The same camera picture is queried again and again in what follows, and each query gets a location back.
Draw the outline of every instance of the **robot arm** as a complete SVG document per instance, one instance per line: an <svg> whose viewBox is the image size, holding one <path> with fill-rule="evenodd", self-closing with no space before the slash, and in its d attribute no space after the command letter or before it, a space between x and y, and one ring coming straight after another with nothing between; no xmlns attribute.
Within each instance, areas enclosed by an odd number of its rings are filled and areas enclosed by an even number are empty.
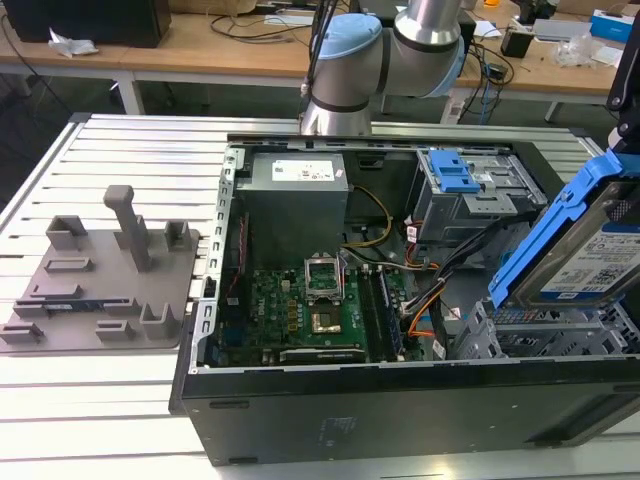
<svg viewBox="0 0 640 480"><path fill-rule="evenodd" d="M371 134L369 97L445 94L464 62L461 0L411 0L393 29L377 18L340 15L324 36L301 130L306 135Z"/></svg>

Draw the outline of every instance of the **cardboard box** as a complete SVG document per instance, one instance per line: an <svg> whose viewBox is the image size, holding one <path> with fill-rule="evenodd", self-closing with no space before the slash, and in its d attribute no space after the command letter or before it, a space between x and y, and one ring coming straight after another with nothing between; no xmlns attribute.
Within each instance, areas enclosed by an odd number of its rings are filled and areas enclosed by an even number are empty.
<svg viewBox="0 0 640 480"><path fill-rule="evenodd" d="M609 17L596 10L591 17L591 35L626 43L633 28L633 17Z"/></svg>
<svg viewBox="0 0 640 480"><path fill-rule="evenodd" d="M628 3L628 0L560 0L557 11L560 13L591 16L594 10L607 11L612 7L615 7L615 10L619 12Z"/></svg>

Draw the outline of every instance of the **blue box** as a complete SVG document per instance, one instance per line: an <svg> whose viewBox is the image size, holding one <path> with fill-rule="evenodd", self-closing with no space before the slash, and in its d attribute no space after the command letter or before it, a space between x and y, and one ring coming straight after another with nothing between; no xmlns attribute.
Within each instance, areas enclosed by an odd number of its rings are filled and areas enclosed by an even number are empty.
<svg viewBox="0 0 640 480"><path fill-rule="evenodd" d="M591 35L594 37L627 43L632 28L633 17L609 17L602 10L596 10L591 17Z"/></svg>

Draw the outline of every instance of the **small black box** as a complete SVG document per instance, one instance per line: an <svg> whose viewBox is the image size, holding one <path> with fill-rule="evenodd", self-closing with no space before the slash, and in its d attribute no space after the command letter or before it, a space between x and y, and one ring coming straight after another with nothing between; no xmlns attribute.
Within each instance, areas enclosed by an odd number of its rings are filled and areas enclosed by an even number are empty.
<svg viewBox="0 0 640 480"><path fill-rule="evenodd" d="M524 58L529 50L529 45L533 40L532 33L518 32L507 29L500 51L506 57Z"/></svg>
<svg viewBox="0 0 640 480"><path fill-rule="evenodd" d="M49 28L75 40L157 47L171 24L169 0L4 0L23 42L46 42Z"/></svg>

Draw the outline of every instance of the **table leg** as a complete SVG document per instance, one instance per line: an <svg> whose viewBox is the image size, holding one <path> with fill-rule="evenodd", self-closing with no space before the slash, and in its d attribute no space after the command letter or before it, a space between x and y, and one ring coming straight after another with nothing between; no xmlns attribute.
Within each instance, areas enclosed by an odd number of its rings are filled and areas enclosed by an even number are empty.
<svg viewBox="0 0 640 480"><path fill-rule="evenodd" d="M382 103L380 104L380 113L387 114L390 112L389 104L391 103L391 97L382 95Z"/></svg>
<svg viewBox="0 0 640 480"><path fill-rule="evenodd" d="M144 115L144 104L138 82L133 79L133 75L121 76L115 79L118 82L122 104L127 115Z"/></svg>
<svg viewBox="0 0 640 480"><path fill-rule="evenodd" d="M564 103L553 102L549 107L547 114L544 116L545 121L547 123L554 123L558 118L558 114L560 113L560 110L562 110L563 106L564 106Z"/></svg>
<svg viewBox="0 0 640 480"><path fill-rule="evenodd" d="M31 89L29 88L29 85L27 84L27 77L24 75L11 75L11 74L5 74L4 77L7 80L7 83L9 83L9 85L11 85L11 88L13 89L13 91L18 94L18 96L20 97L30 97L31 96Z"/></svg>
<svg viewBox="0 0 640 480"><path fill-rule="evenodd" d="M449 99L444 106L444 112L440 118L441 124L456 125L460 120L460 114L467 101L467 90L454 88L449 92Z"/></svg>

